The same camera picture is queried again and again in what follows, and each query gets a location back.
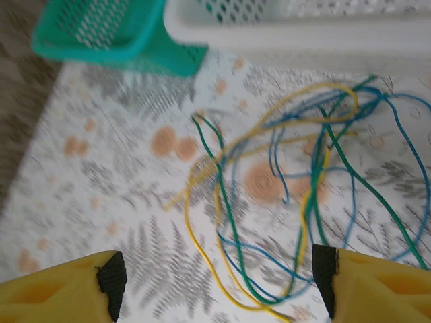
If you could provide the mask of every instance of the gray floor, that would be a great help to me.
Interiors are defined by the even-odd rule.
[[[60,69],[32,53],[46,0],[0,0],[0,207]]]

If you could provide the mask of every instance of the orange dot pattern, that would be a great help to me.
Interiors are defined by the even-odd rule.
[[[97,210],[98,207],[100,206],[100,200],[97,197],[94,197],[91,200],[91,204],[92,204],[92,209]]]
[[[372,137],[370,139],[370,146],[375,149],[380,149],[385,146],[385,141],[383,140],[382,137]]]
[[[96,128],[96,123],[94,122],[94,120],[89,119],[85,125],[85,130],[87,130],[87,132],[91,133],[94,131],[95,128]]]
[[[226,83],[226,81],[224,79],[219,79],[214,85],[214,92],[215,94],[220,96],[226,91],[227,87],[228,84]]]
[[[153,135],[151,141],[151,151],[156,157],[168,157],[175,149],[176,133],[170,126],[159,128]]]
[[[287,181],[289,195],[298,203],[302,202],[307,191],[311,188],[311,179],[309,177],[299,178]],[[324,183],[317,186],[317,200],[324,202],[329,195],[329,189]]]
[[[76,154],[80,157],[84,157],[85,155],[87,155],[89,149],[90,144],[88,143],[88,141],[83,140],[79,143]]]
[[[238,107],[239,107],[240,111],[244,112],[248,108],[248,101],[245,99],[239,100]]]
[[[48,183],[49,184],[54,185],[56,181],[57,181],[57,178],[54,175],[48,176]]]
[[[240,69],[242,69],[246,64],[245,58],[244,57],[238,57],[235,61],[234,61],[234,69],[235,71],[239,71]]]
[[[198,115],[200,115],[200,116],[202,116],[204,118],[207,116],[207,114],[205,113],[204,109],[198,109],[198,110],[196,110],[195,114],[198,114]],[[199,123],[200,125],[203,124],[203,120],[201,118],[195,118],[195,119],[196,119],[197,123]]]
[[[114,237],[114,236],[116,236],[116,234],[118,233],[118,231],[119,231],[119,226],[118,226],[118,224],[116,224],[115,222],[111,222],[110,224],[109,224],[109,226],[107,227],[107,231],[108,231],[108,235],[110,236],[110,237]]]
[[[192,159],[197,152],[197,142],[192,137],[182,138],[176,146],[176,155],[184,162]]]
[[[43,202],[37,202],[36,203],[36,207],[38,208],[38,209],[40,209],[40,210],[46,210],[48,207],[46,206],[46,204],[45,203],[43,203]]]
[[[28,249],[23,249],[18,257],[18,267],[21,273],[34,273],[40,269],[39,263],[32,258]]]
[[[41,238],[38,241],[38,249],[42,251],[46,251],[49,247],[49,242],[45,238]]]
[[[75,136],[69,136],[66,139],[63,154],[65,157],[72,157],[78,148],[78,139]]]
[[[223,130],[222,130],[222,128],[220,128],[219,126],[216,126],[216,129],[217,129],[218,133],[220,134],[220,136],[223,138]],[[212,134],[211,134],[211,138],[212,138],[216,143],[218,143],[218,137],[217,137],[217,135],[216,135],[215,133],[212,133]]]
[[[302,147],[302,152],[304,153],[304,155],[308,155],[308,156],[312,156],[312,153],[314,151],[314,147],[316,145],[316,141],[315,140],[309,140],[303,147]]]
[[[259,204],[273,204],[283,194],[283,183],[272,174],[268,161],[260,161],[252,165],[245,176],[246,193]]]

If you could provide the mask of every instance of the wire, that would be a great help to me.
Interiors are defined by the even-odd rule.
[[[430,206],[430,196],[431,196],[430,183],[426,175],[425,167],[422,161],[420,160],[420,157],[416,152],[412,142],[409,140],[409,137],[407,136],[406,132],[401,126],[401,123],[399,122],[399,119],[398,119],[397,111],[395,109],[395,106],[391,103],[390,98],[415,99],[425,104],[430,110],[431,110],[431,105],[429,105],[429,103],[427,103],[425,100],[410,94],[388,95],[388,94],[382,93],[379,89],[376,89],[375,87],[366,86],[367,83],[369,83],[370,81],[373,81],[374,79],[375,79],[374,76],[369,77],[367,80],[358,84],[353,89],[350,89],[344,85],[338,85],[333,83],[322,83],[322,84],[312,85],[298,92],[294,92],[293,94],[286,96],[284,99],[280,100],[277,104],[271,107],[250,131],[248,131],[246,134],[244,134],[243,136],[240,136],[239,138],[237,138],[236,140],[234,140],[233,142],[231,142],[226,146],[224,145],[220,132],[208,120],[206,120],[202,116],[199,116],[198,114],[192,117],[192,121],[195,123],[195,126],[197,127],[202,144],[207,152],[207,156],[198,159],[198,161],[196,161],[193,164],[188,177],[187,187],[178,195],[176,195],[165,206],[165,209],[168,209],[169,207],[173,206],[174,204],[176,204],[177,202],[179,202],[181,199],[184,198],[184,209],[185,209],[184,218],[185,218],[187,231],[189,232],[192,238],[192,241],[196,245],[197,249],[204,257],[220,289],[226,295],[226,297],[229,300],[231,300],[233,303],[235,303],[237,306],[240,306],[241,308],[244,308],[246,310],[252,310],[252,311],[264,310],[269,312],[273,316],[279,318],[280,320],[283,320],[284,322],[291,322],[292,320],[291,317],[281,314],[273,310],[271,307],[275,304],[281,303],[285,299],[302,295],[312,285],[313,279],[306,278],[306,277],[303,277],[302,275],[299,275],[298,268],[301,266],[304,260],[306,246],[308,243],[307,241],[308,235],[310,236],[312,242],[314,241],[314,238],[312,236],[312,230],[311,230],[312,210],[314,211],[314,216],[317,223],[317,229],[319,231],[321,240],[324,244],[327,244],[325,232],[321,224],[321,216],[319,214],[319,204],[317,203],[318,202],[317,192],[318,192],[318,187],[322,183],[325,175],[328,172],[332,172],[335,170],[343,170],[345,172],[349,172],[351,182],[352,182],[352,215],[350,218],[350,223],[347,227],[347,231],[345,233],[343,248],[345,248],[348,245],[349,238],[351,236],[354,224],[356,222],[356,209],[357,209],[356,187],[355,187],[355,179],[356,179],[360,181],[361,184],[363,184],[385,206],[385,208],[388,210],[391,217],[394,219],[394,222],[398,225],[403,237],[405,238],[405,241],[407,242],[407,245],[409,246],[408,250],[402,252],[401,254],[395,257],[396,260],[400,259],[401,257],[407,255],[410,252],[413,252],[413,255],[418,260],[420,266],[424,269],[427,269],[426,264],[422,256],[418,252],[416,245],[420,241],[421,234],[425,229],[425,225],[429,216],[429,206]],[[267,122],[276,110],[281,108],[284,104],[288,103],[290,100],[298,96],[301,96],[305,93],[308,93],[310,91],[320,89],[322,87],[329,87],[335,90],[318,94],[317,96],[313,96],[303,101],[299,105],[295,106],[289,112],[283,113],[283,115],[277,120]],[[372,94],[374,97],[364,104],[359,104],[359,99],[356,92],[364,92],[365,94]],[[344,99],[347,96],[352,97],[352,100],[354,103],[352,108],[347,112],[341,112],[336,114],[335,116],[332,116],[332,114],[336,112],[337,107],[344,101]],[[424,219],[421,222],[420,230],[416,234],[414,241],[411,240],[401,220],[398,218],[398,216],[392,210],[392,208],[386,202],[386,200],[351,167],[351,165],[347,160],[347,157],[343,154],[340,144],[338,143],[338,140],[344,135],[356,135],[356,132],[348,131],[351,125],[354,124],[356,121],[363,120],[368,116],[372,115],[372,113],[377,109],[377,106],[383,101],[389,104],[389,106],[393,110],[395,123],[397,124],[402,135],[407,141],[407,144],[409,145],[413,155],[415,156],[418,164],[420,165],[421,171],[424,175],[424,182],[426,185],[426,210],[425,210]],[[329,114],[327,114],[323,106],[331,106],[331,110],[329,111]],[[320,111],[323,117],[322,118],[304,117],[306,112],[312,112],[313,110],[315,110],[316,112]],[[218,154],[214,154],[211,151],[211,149],[207,146],[201,127],[199,123],[195,120],[195,117],[203,120],[204,123],[207,126],[209,126],[210,129],[216,134],[220,145],[220,152]],[[319,134],[311,134],[311,135],[301,136],[301,137],[292,138],[292,139],[283,139],[286,127],[296,127],[296,126],[300,126],[303,124],[310,124],[310,123],[321,124],[321,131]],[[344,127],[338,133],[334,133],[331,128],[332,124],[343,124]],[[252,151],[244,152],[250,139],[252,139],[254,136],[262,135],[267,131],[272,131],[270,143],[261,145]],[[331,138],[331,144],[330,146],[323,149],[323,139],[326,135],[328,135]],[[290,144],[300,140],[311,139],[311,138],[316,139],[316,144],[314,146],[312,157],[311,157],[310,172],[303,172],[298,174],[283,174],[282,169],[278,162],[277,154],[279,151],[279,146],[284,144]],[[328,167],[332,148],[335,148],[335,150],[338,152],[342,162],[345,165],[345,168]],[[251,244],[242,243],[240,241],[238,230],[235,224],[235,219],[232,214],[233,206],[236,203],[235,173],[236,173],[238,162],[242,158],[246,158],[251,155],[254,155],[256,152],[264,149],[268,149],[268,158],[269,158],[269,164],[270,164],[272,174],[274,176],[278,176],[281,182],[283,183],[284,191],[286,194],[284,203],[289,203],[289,199],[290,199],[288,185],[286,184],[285,179],[310,176],[310,189],[306,192],[306,194],[302,199],[302,202],[300,203],[301,226],[300,226],[300,231],[298,233],[298,240],[296,243],[296,252],[294,257],[293,269],[290,269],[284,266],[278,260],[272,257],[272,255],[270,255],[268,252],[264,251],[263,249],[253,246]],[[205,163],[204,166],[199,171],[197,171],[198,165],[202,163]],[[228,199],[226,188],[224,186],[224,177],[223,177],[223,169],[229,164],[233,164],[230,200]],[[232,277],[232,279],[234,280],[238,288],[247,296],[247,298],[249,298],[254,304],[257,305],[256,307],[251,307],[251,306],[246,306],[244,304],[241,304],[240,302],[236,301],[227,292],[226,288],[222,285],[220,278],[217,276],[216,270],[214,269],[211,261],[209,260],[205,251],[199,245],[196,237],[194,236],[193,230],[191,229],[191,225],[189,223],[189,199],[190,199],[192,187],[194,187],[194,185],[197,185],[203,180],[205,180],[208,176],[212,176],[214,174],[215,174],[215,181],[213,183],[213,193],[214,193],[215,212],[217,215],[217,225],[216,225],[217,236],[216,237],[218,240],[218,248],[220,250],[220,254],[224,260],[226,268],[228,269],[229,275]],[[225,220],[223,220],[222,231],[226,230],[227,224],[229,223],[230,227],[232,228],[232,234],[234,238],[233,241],[226,239],[220,231],[220,226],[222,223],[222,208],[221,208],[220,199],[223,200],[223,203],[226,207],[226,218]],[[227,253],[224,247],[224,244],[229,244],[235,247],[236,254],[238,256],[239,266],[230,258],[229,254]],[[288,286],[285,288],[284,292],[280,296],[274,296],[266,292],[264,288],[259,286],[259,284],[257,284],[254,280],[252,280],[247,275],[246,267],[244,265],[244,254],[242,252],[243,248],[252,250],[254,252],[259,252],[265,258],[268,258],[275,265],[277,265],[282,270],[286,271],[287,274],[291,276]],[[248,291],[246,291],[245,288],[238,281],[235,274],[233,273],[231,266],[233,267],[233,269],[235,269],[237,272],[239,272],[242,275],[242,278],[244,279],[244,282]],[[306,285],[301,290],[295,293],[292,293],[296,279],[305,282]],[[266,297],[263,297],[260,293],[262,293],[264,296],[269,297],[271,299],[267,299]]]
[[[276,111],[278,108],[281,108],[284,104],[288,103],[290,100],[293,100],[294,98],[301,96],[303,94],[306,94],[308,92],[314,91],[316,89],[321,89],[324,87],[333,88],[333,89],[340,89],[342,91],[345,91],[348,93],[349,96],[352,97],[354,101],[354,105],[352,110],[349,112],[349,114],[346,114],[342,117],[336,117],[336,118],[311,118],[309,120],[293,120],[293,121],[285,121],[281,122],[280,124],[271,125],[265,128],[260,128],[260,126],[270,117],[271,113]],[[343,122],[350,119],[351,116],[354,115],[354,113],[358,110],[359,106],[359,99],[355,92],[353,92],[350,88],[341,85],[341,84],[335,84],[335,83],[320,83],[320,84],[314,84],[310,85],[300,91],[294,92],[290,94],[289,96],[286,96],[285,98],[281,99],[276,105],[274,105],[272,108],[269,109],[268,112],[264,114],[264,116],[260,119],[260,121],[246,134],[243,136],[237,138],[235,141],[231,142],[229,145],[225,146],[212,160],[212,163],[209,164],[207,167],[200,170],[196,176],[196,179],[191,183],[192,187],[198,183],[200,183],[204,178],[207,178],[209,174],[213,174],[214,172],[217,172],[216,168],[216,162],[220,162],[222,157],[226,154],[227,151],[231,150],[231,148],[237,146],[240,142],[244,141],[245,139],[261,135],[263,133],[266,133],[267,131],[280,128],[282,126],[300,126],[304,124],[313,124],[313,123],[325,123],[325,122]],[[174,196],[173,199],[170,200],[170,202],[165,205],[164,209],[168,210],[173,205],[177,204],[180,200],[183,199],[185,194],[185,189],[179,192],[176,196]]]
[[[323,109],[321,110],[321,112],[322,112],[323,115],[326,115],[326,113],[325,113],[325,111]],[[350,165],[349,161],[347,160],[346,156],[344,155],[344,152],[341,149],[339,143],[337,142],[337,140],[335,138],[335,135],[332,132],[331,126],[328,125],[328,124],[326,124],[326,125],[324,125],[324,127],[328,130],[329,136],[330,136],[331,140],[333,141],[334,147],[338,151],[338,154],[339,154],[342,162],[346,166],[346,168],[352,173],[353,176],[355,176],[355,178],[357,180],[359,180],[359,182],[362,185],[364,185],[383,204],[383,206],[385,207],[385,209],[389,212],[389,214],[393,218],[394,222],[397,224],[397,227],[399,228],[399,231],[403,235],[403,237],[404,237],[405,241],[407,242],[407,245],[409,246],[411,252],[413,253],[413,255],[418,260],[419,265],[421,266],[421,268],[422,269],[427,269],[426,264],[424,262],[424,259],[422,258],[422,256],[418,252],[418,249],[416,248],[416,245],[412,242],[411,238],[409,237],[409,234],[405,230],[404,225],[402,224],[402,222],[399,219],[398,215],[394,212],[394,210],[391,208],[391,206],[388,204],[388,202],[385,200],[385,198],[382,195],[380,195],[380,193],[377,192],[377,190],[374,187],[372,187],[365,179],[363,179],[363,177],[361,177],[361,175],[359,175],[355,171],[355,169],[353,169],[353,167]]]

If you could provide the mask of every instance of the floral tablecloth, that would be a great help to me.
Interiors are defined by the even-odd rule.
[[[181,205],[168,212],[162,209],[183,189],[191,164],[204,154],[190,115],[205,113],[229,142],[296,89],[328,79],[352,84],[363,78],[264,69],[218,52],[210,52],[201,71],[186,80],[66,64],[0,218],[0,281],[118,249],[129,277],[121,322],[274,322],[269,314],[245,312],[222,295],[186,233]],[[387,92],[403,90],[431,98],[427,79],[379,77],[375,84]],[[407,100],[396,104],[429,170],[431,112]],[[359,135],[341,142],[347,157],[388,199],[414,236],[424,216],[424,180],[391,110],[382,105],[354,128]],[[305,135],[310,128],[289,131],[287,137]],[[205,136],[216,149],[216,138],[208,129]],[[282,168],[292,172],[306,168],[311,149],[310,142],[283,147]],[[340,164],[333,159],[332,164]],[[266,160],[264,151],[240,165],[236,181],[241,194],[234,216],[245,241],[291,266],[300,226],[295,200],[309,181],[288,182],[291,205],[275,199],[273,187],[271,192],[265,187],[247,190],[256,165]],[[247,302],[216,248],[211,189],[211,180],[193,189],[193,227],[228,291]],[[360,185],[356,198],[358,214],[348,248],[382,258],[402,251],[405,242],[383,206]],[[330,173],[319,192],[319,204],[329,242],[341,246],[352,216],[349,176]],[[419,243],[427,264],[430,248],[428,222]],[[234,255],[234,249],[228,252]],[[417,265],[412,256],[401,261]],[[253,279],[275,293],[288,283],[287,274],[260,254],[247,252],[246,267]],[[308,250],[301,273],[310,275],[310,270]],[[297,322],[327,320],[315,287],[279,310]]]

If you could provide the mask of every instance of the yellow wire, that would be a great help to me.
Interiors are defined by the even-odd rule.
[[[220,226],[220,221],[222,220],[222,211],[221,211],[221,207],[220,207],[220,195],[219,195],[219,191],[220,191],[220,185],[218,183],[215,184],[214,187],[214,204],[215,204],[215,212],[217,214],[217,225],[216,225],[216,229],[218,229],[218,227]],[[223,252],[223,248],[222,248],[222,241],[220,239],[220,237],[217,235],[217,246],[218,249],[220,251],[220,254],[222,255],[224,264],[226,266],[226,268],[228,269],[229,275],[232,277],[232,280],[235,282],[235,285],[242,291],[242,293],[244,295],[247,296],[247,298],[249,300],[251,300],[253,303],[255,303],[256,305],[258,305],[257,308],[259,308],[262,311],[267,311],[269,312],[272,316],[275,316],[276,318],[282,320],[283,322],[287,322],[290,323],[292,322],[293,318],[291,318],[290,316],[287,316],[283,313],[280,313],[278,311],[275,311],[271,308],[271,306],[268,306],[266,304],[261,303],[260,301],[258,301],[257,299],[255,299],[252,295],[250,295],[245,288],[241,285],[241,283],[238,281],[238,279],[236,278],[236,275],[234,274],[230,263],[226,257],[226,255]]]
[[[318,134],[311,134],[311,135],[308,135],[308,136],[301,136],[301,137],[296,137],[296,138],[283,139],[283,140],[280,141],[280,144],[281,145],[287,145],[287,144],[294,143],[294,142],[297,142],[297,141],[311,139],[313,137],[318,137]],[[269,144],[261,145],[260,147],[254,149],[254,150],[252,150],[250,152],[245,153],[241,157],[248,157],[250,155],[258,153],[259,151],[266,149],[268,146],[269,146]],[[228,163],[231,163],[233,160],[234,160],[234,158],[230,158],[228,160]],[[323,167],[327,167],[327,162],[325,162],[325,161],[324,161]],[[188,233],[189,233],[189,235],[190,235],[190,237],[191,237],[194,245],[196,246],[196,248],[198,249],[198,251],[200,252],[200,254],[202,255],[202,257],[205,259],[205,262],[207,263],[207,266],[210,269],[210,271],[211,271],[211,273],[212,273],[212,275],[213,275],[213,277],[215,279],[215,282],[217,283],[217,285],[220,288],[220,290],[222,291],[222,293],[232,303],[234,303],[238,307],[240,307],[240,308],[242,308],[244,310],[250,310],[250,311],[267,311],[271,315],[275,316],[276,318],[279,318],[280,320],[282,320],[284,322],[291,322],[291,319],[292,319],[291,317],[289,317],[289,316],[287,316],[285,314],[279,313],[279,312],[271,309],[270,306],[267,306],[265,304],[260,303],[252,295],[250,295],[249,293],[246,292],[246,290],[244,289],[244,287],[242,287],[242,285],[240,284],[240,282],[236,278],[235,274],[233,273],[233,270],[230,267],[228,259],[226,258],[226,255],[222,251],[221,241],[220,241],[219,237],[217,237],[217,239],[218,239],[218,247],[219,247],[219,250],[220,250],[220,252],[222,254],[222,257],[223,257],[224,263],[226,265],[226,268],[228,269],[229,275],[232,277],[235,285],[237,285],[238,288],[250,300],[252,300],[255,304],[259,305],[259,307],[246,306],[246,305],[240,303],[239,301],[237,301],[236,299],[234,299],[229,294],[229,292],[226,290],[226,288],[223,286],[223,284],[222,284],[222,282],[221,282],[221,280],[220,280],[220,278],[219,278],[219,276],[218,276],[218,274],[217,274],[217,272],[216,272],[216,270],[215,270],[215,268],[214,268],[211,260],[209,259],[208,255],[205,253],[205,250],[201,247],[201,245],[197,241],[197,238],[196,238],[195,234],[193,233],[193,229],[191,228],[191,225],[190,225],[190,219],[189,219],[189,201],[190,201],[190,195],[191,195],[191,185],[190,185],[190,183],[193,181],[193,174],[195,173],[195,169],[197,168],[198,165],[199,165],[199,160],[196,161],[192,165],[190,173],[189,173],[189,179],[188,179],[188,183],[189,184],[186,187],[186,196],[185,196],[185,201],[184,201],[184,222],[185,222],[185,225],[186,225],[186,229],[187,229],[187,231],[188,231]],[[216,205],[215,206],[215,210],[216,210],[216,213],[217,213],[217,226],[220,225],[220,217],[221,217],[220,201],[219,201],[218,198],[216,199],[216,197],[219,195],[219,193],[218,193],[219,189],[220,189],[220,187],[218,186],[218,184],[216,184],[215,189],[214,189],[214,201],[215,201],[215,205]],[[306,222],[303,221],[302,222],[302,231],[306,232],[306,229],[307,229]],[[283,297],[286,296],[286,291],[288,291],[288,289],[289,288],[286,288],[286,290],[284,291],[284,294],[280,298],[283,298]]]
[[[357,131],[346,131],[345,132],[345,136],[356,136],[358,134],[358,132]],[[311,135],[305,135],[305,136],[299,136],[299,137],[296,137],[296,138],[293,138],[293,139],[282,139],[280,142],[279,142],[279,144],[280,145],[285,145],[285,144],[289,144],[289,143],[294,143],[294,142],[296,142],[296,141],[302,141],[302,140],[305,140],[305,139],[314,139],[314,138],[317,138],[318,137],[318,134],[311,134]],[[249,157],[249,156],[251,156],[251,155],[254,155],[254,154],[256,154],[256,153],[258,153],[258,152],[260,152],[260,151],[262,151],[262,150],[265,150],[265,149],[267,149],[269,146],[270,146],[271,144],[270,143],[265,143],[265,144],[263,144],[263,145],[261,145],[261,146],[259,146],[258,148],[256,148],[256,149],[254,149],[254,150],[252,150],[252,151],[248,151],[248,152],[246,152],[246,153],[243,153],[241,156],[240,156],[240,159],[242,159],[242,158],[246,158],[246,157]],[[198,165],[198,164],[200,164],[200,163],[202,163],[202,162],[204,162],[205,161],[205,159],[207,159],[208,158],[208,156],[203,156],[203,157],[201,157],[201,158],[199,158],[197,161],[196,161],[196,164]],[[234,158],[233,157],[231,157],[227,162],[226,162],[226,165],[229,165],[229,164],[231,164],[232,162],[234,161]],[[196,175],[196,179],[194,179],[193,181],[192,181],[192,183],[191,183],[191,188],[192,187],[194,187],[195,185],[198,185],[199,183],[201,183],[203,180],[205,180],[208,176],[210,176],[210,175],[212,175],[212,174],[214,174],[215,172],[217,172],[217,167],[216,167],[216,165],[215,164],[211,164],[211,168],[207,168],[207,169],[204,169],[205,171],[204,172],[198,172],[197,173],[197,175]],[[185,193],[186,193],[186,189],[187,189],[187,187],[185,187],[184,189],[182,189],[177,195],[175,195],[174,197],[172,197],[170,200],[169,200],[169,202],[167,202],[164,206],[163,206],[163,210],[165,210],[165,211],[169,211],[175,204],[177,204],[177,203],[179,203],[181,200],[183,200],[184,199],[184,197],[185,197]]]
[[[297,96],[301,96],[302,94],[305,94],[307,92],[313,91],[315,89],[320,89],[322,87],[328,87],[332,89],[340,89],[345,91],[347,94],[349,94],[354,102],[354,105],[351,109],[351,111],[346,114],[345,116],[341,117],[323,117],[323,118],[310,118],[307,120],[293,120],[293,121],[286,121],[281,124],[275,124],[270,127],[266,127],[264,129],[260,128],[260,126],[269,118],[269,116],[276,111],[277,109],[281,108],[284,104],[288,103],[290,100],[296,98]],[[305,87],[304,89],[301,89],[297,92],[294,92],[290,94],[289,96],[284,97],[281,99],[278,103],[276,103],[274,106],[272,106],[264,115],[261,117],[261,119],[258,121],[258,123],[245,135],[237,138],[235,141],[231,142],[229,145],[225,146],[215,157],[214,160],[212,160],[212,163],[202,170],[200,170],[196,176],[196,178],[199,179],[199,182],[201,182],[204,178],[208,176],[208,174],[211,174],[217,170],[216,168],[216,162],[219,162],[221,158],[226,154],[227,151],[231,150],[234,146],[236,146],[239,142],[244,141],[245,139],[254,137],[256,135],[260,135],[262,133],[266,133],[267,131],[278,129],[282,127],[293,127],[293,126],[299,126],[302,124],[309,124],[309,123],[322,123],[322,122],[344,122],[349,120],[352,116],[357,113],[359,107],[359,99],[355,92],[353,92],[350,88],[347,86],[344,86],[342,84],[336,84],[336,83],[320,83],[320,84],[314,84],[310,85],[308,87]],[[203,162],[204,160],[208,160],[208,156],[202,157],[199,161]],[[182,190],[180,193],[178,193],[176,196],[174,196],[173,199],[170,200],[170,202],[165,205],[164,210],[169,210],[173,205],[177,204],[181,199],[183,199],[183,196],[185,194],[185,189]]]
[[[341,89],[345,92],[347,92],[353,99],[354,101],[354,107],[352,108],[352,110],[350,111],[349,114],[346,114],[345,116],[342,117],[335,117],[335,118],[310,118],[307,120],[295,120],[295,121],[286,121],[283,122],[281,124],[276,124],[273,125],[271,127],[267,127],[262,129],[261,125],[271,116],[271,114],[276,111],[278,108],[282,107],[285,103],[289,102],[291,99],[295,98],[296,96],[300,96],[302,94],[305,94],[306,92],[315,90],[315,89],[319,89],[322,87],[329,87],[329,88],[333,88],[333,89]],[[245,135],[237,138],[237,140],[233,141],[231,144],[227,145],[224,149],[222,149],[219,154],[212,159],[212,164],[207,165],[205,168],[203,168],[202,170],[200,170],[197,175],[195,176],[195,170],[197,168],[197,166],[199,165],[199,163],[201,163],[204,160],[207,160],[207,158],[205,159],[198,159],[193,166],[190,169],[189,172],[189,176],[188,176],[188,180],[187,180],[187,187],[185,188],[185,201],[184,201],[184,222],[186,225],[186,229],[193,241],[193,243],[195,244],[196,248],[198,249],[198,251],[201,253],[202,257],[205,259],[208,268],[210,269],[218,287],[222,290],[223,294],[235,305],[237,305],[238,307],[244,309],[244,310],[248,310],[248,311],[262,311],[265,310],[267,312],[269,312],[270,314],[272,314],[273,316],[275,316],[276,318],[279,318],[280,320],[283,320],[284,322],[291,322],[291,317],[286,316],[282,313],[279,313],[275,310],[273,310],[271,308],[271,306],[267,306],[265,304],[262,304],[261,302],[257,301],[252,295],[248,294],[247,291],[242,287],[242,285],[239,283],[238,279],[236,278],[235,274],[232,271],[232,268],[230,267],[230,264],[226,258],[226,255],[223,253],[222,251],[222,243],[220,241],[220,239],[218,238],[218,248],[222,254],[222,258],[224,260],[224,263],[229,271],[230,276],[232,277],[232,279],[234,280],[235,284],[238,286],[238,288],[251,300],[253,301],[255,304],[257,304],[257,307],[253,307],[253,306],[246,306],[242,303],[240,303],[239,301],[237,301],[235,298],[233,298],[229,292],[226,290],[226,288],[223,286],[213,264],[211,263],[211,260],[209,259],[208,255],[205,253],[205,250],[201,247],[201,245],[199,244],[199,242],[197,241],[195,234],[193,233],[193,230],[191,228],[191,224],[190,224],[190,220],[189,220],[189,200],[190,200],[190,196],[191,196],[191,189],[194,185],[198,184],[199,182],[201,182],[203,179],[205,179],[207,176],[209,176],[210,174],[212,174],[213,172],[216,171],[216,163],[220,161],[221,157],[224,156],[224,154],[229,151],[232,147],[234,147],[235,145],[237,145],[239,142],[254,137],[256,135],[259,135],[261,133],[264,133],[266,131],[270,131],[272,129],[277,129],[277,128],[281,128],[281,127],[286,127],[286,126],[296,126],[296,125],[301,125],[301,124],[308,124],[308,123],[320,123],[320,122],[343,122],[343,121],[347,121],[349,120],[352,116],[354,116],[354,114],[358,111],[358,106],[359,106],[359,101],[358,101],[358,97],[357,95],[348,87],[344,86],[344,85],[339,85],[339,84],[334,84],[334,83],[321,83],[321,84],[316,84],[316,85],[311,85],[308,86],[300,91],[294,92],[293,94],[290,94],[289,96],[286,96],[284,99],[280,100],[277,104],[275,104],[273,107],[271,107],[266,113],[265,115],[259,120],[259,122]],[[299,140],[304,140],[304,139],[308,139],[311,137],[316,137],[316,134],[313,135],[309,135],[309,136],[302,136],[302,137],[297,137],[297,138],[293,138],[293,139],[284,139],[282,141],[280,141],[281,144],[286,144],[286,143],[293,143],[295,141],[299,141]],[[243,155],[241,155],[240,157],[247,157],[250,155],[255,154],[256,152],[266,149],[269,146],[269,144],[265,144],[262,145],[256,149],[254,149],[253,151],[250,151],[248,153],[245,153]],[[329,156],[330,156],[330,150],[328,149],[326,154],[325,154],[325,159],[323,162],[323,168],[326,169],[329,163]],[[230,158],[227,162],[231,163],[233,161],[233,158]],[[317,184],[319,184],[321,182],[321,180],[323,180],[325,176],[325,172],[322,172],[322,174],[319,176],[318,178],[318,182]],[[220,207],[220,196],[219,196],[219,185],[216,183],[215,188],[214,188],[214,202],[215,202],[215,209],[216,209],[216,213],[217,213],[217,226],[220,225],[220,219],[221,219],[221,207]],[[301,219],[301,226],[302,226],[302,243],[301,243],[301,249],[298,255],[298,266],[300,266],[302,264],[302,261],[304,259],[304,255],[305,255],[305,251],[306,251],[306,245],[307,245],[307,224],[306,224],[306,219],[305,219],[305,208],[306,208],[306,204],[310,198],[310,194],[311,194],[311,190],[308,190],[307,193],[305,194],[303,200],[302,200],[302,204],[301,204],[301,212],[300,212],[300,219]],[[174,197],[170,203],[168,205],[165,206],[165,209],[171,207],[173,204],[177,203],[181,198],[183,197],[183,193],[180,193],[179,195],[177,195],[176,197]],[[287,292],[290,288],[286,288],[285,292],[284,292],[284,296],[287,295]]]
[[[331,150],[328,148],[326,150],[326,154],[325,154],[325,158],[323,160],[323,166],[322,168],[324,170],[326,170],[328,168],[328,164],[329,164],[329,156],[331,155]],[[322,171],[319,175],[319,178],[317,179],[317,185],[319,185],[323,178],[325,177],[325,171]],[[299,255],[298,255],[298,266],[300,266],[302,264],[302,261],[304,260],[304,256],[305,256],[305,251],[306,251],[306,247],[308,244],[308,240],[307,240],[307,223],[306,223],[306,219],[305,219],[305,211],[306,211],[306,206],[308,204],[308,200],[310,199],[311,196],[311,188],[309,188],[307,190],[307,192],[304,195],[304,198],[302,199],[302,203],[301,203],[301,208],[300,208],[300,214],[301,214],[301,227],[302,227],[302,235],[301,235],[301,249],[299,251]]]
[[[189,173],[189,178],[188,178],[188,182],[191,182],[191,180],[193,179],[193,170],[197,167],[197,162],[194,163],[194,165],[192,166],[192,169]],[[200,252],[200,254],[202,255],[203,259],[205,260],[205,262],[207,263],[207,266],[209,268],[209,270],[211,271],[215,282],[217,283],[218,287],[221,289],[221,291],[223,292],[223,294],[236,306],[244,309],[244,310],[248,310],[248,311],[261,311],[263,310],[263,308],[256,308],[253,306],[246,306],[242,303],[240,303],[239,301],[237,301],[236,299],[234,299],[229,292],[226,290],[226,288],[223,286],[222,281],[220,280],[216,269],[214,268],[214,265],[212,264],[211,260],[209,259],[208,255],[205,253],[205,250],[202,248],[202,246],[199,244],[199,242],[197,241],[195,234],[193,233],[193,229],[191,228],[191,224],[190,224],[190,219],[189,219],[189,200],[190,200],[190,195],[191,195],[191,186],[188,185],[187,189],[186,189],[186,196],[184,199],[184,223],[186,225],[186,229],[187,232],[190,235],[191,240],[193,241],[193,243],[196,246],[196,249],[198,249],[198,251]]]

